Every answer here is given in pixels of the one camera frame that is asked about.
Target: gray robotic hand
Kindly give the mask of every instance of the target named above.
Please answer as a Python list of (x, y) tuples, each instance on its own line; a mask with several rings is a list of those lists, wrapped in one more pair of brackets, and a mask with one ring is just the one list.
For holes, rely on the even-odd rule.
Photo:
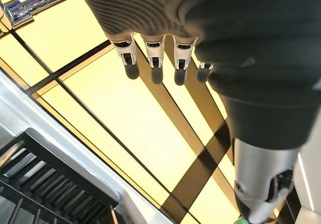
[(237, 205), (251, 223), (265, 222), (293, 187), (293, 166), (321, 103), (319, 0), (86, 2), (129, 78), (139, 76), (133, 32), (144, 39), (156, 84), (164, 35), (174, 37), (178, 85), (195, 45), (195, 77), (209, 77), (228, 114)]

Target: metal fingertip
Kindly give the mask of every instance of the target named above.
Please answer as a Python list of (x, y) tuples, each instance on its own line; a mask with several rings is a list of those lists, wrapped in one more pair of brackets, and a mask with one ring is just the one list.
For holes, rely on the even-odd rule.
[(176, 85), (178, 86), (184, 85), (186, 78), (187, 78), (187, 70), (175, 69), (174, 81)]
[(130, 79), (137, 79), (139, 77), (139, 67), (138, 64), (132, 65), (132, 64), (128, 64), (128, 65), (124, 65), (125, 66), (125, 71), (126, 71), (126, 75), (127, 77), (129, 77)]
[(163, 68), (151, 68), (151, 79), (154, 84), (161, 84), (163, 82)]

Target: black grid line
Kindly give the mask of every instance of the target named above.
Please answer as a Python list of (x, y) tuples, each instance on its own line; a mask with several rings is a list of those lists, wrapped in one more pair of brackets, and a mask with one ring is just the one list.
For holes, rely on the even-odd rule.
[(34, 94), (35, 92), (37, 92), (38, 90), (40, 90), (41, 88), (46, 86), (48, 83), (52, 82), (53, 80), (57, 80), (61, 75), (65, 74), (66, 72), (68, 72), (71, 69), (73, 69), (74, 67), (78, 66), (79, 64), (81, 64), (82, 62), (87, 60), (88, 58), (90, 58), (93, 55), (97, 54), (98, 52), (102, 51), (103, 49), (108, 47), (110, 44), (111, 43), (110, 43), (109, 40), (104, 41), (103, 43), (99, 44), (98, 46), (96, 46), (93, 49), (89, 50), (88, 52), (84, 53), (80, 57), (76, 58), (75, 60), (73, 60), (70, 63), (66, 64), (65, 66), (61, 67), (57, 71), (52, 72), (49, 76), (45, 77), (44, 79), (42, 79), (41, 81), (39, 81), (38, 83), (36, 83), (32, 87), (30, 87), (27, 90), (27, 94), (28, 95)]

